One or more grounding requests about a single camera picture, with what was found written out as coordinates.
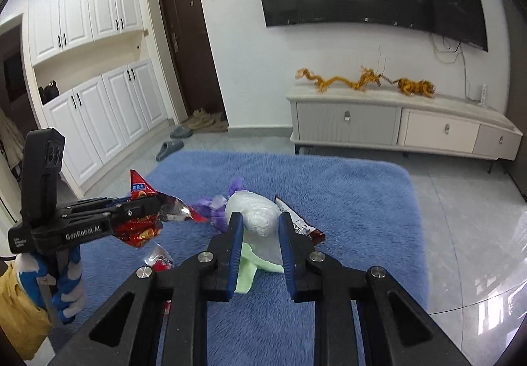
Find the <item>blue white gloved left hand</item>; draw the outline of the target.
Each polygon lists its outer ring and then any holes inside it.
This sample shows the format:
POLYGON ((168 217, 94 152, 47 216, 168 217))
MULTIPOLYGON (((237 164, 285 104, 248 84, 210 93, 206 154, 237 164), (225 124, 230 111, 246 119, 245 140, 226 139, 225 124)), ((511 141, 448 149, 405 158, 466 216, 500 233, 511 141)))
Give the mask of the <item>blue white gloved left hand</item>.
POLYGON ((50 274, 49 266, 50 261, 41 254, 18 254, 14 262, 17 280, 33 304, 46 311, 39 288, 39 282, 46 279, 47 285, 54 288, 51 305, 57 311, 58 320, 62 324, 70 324, 86 303, 80 247, 69 250, 68 263, 59 277, 50 274))

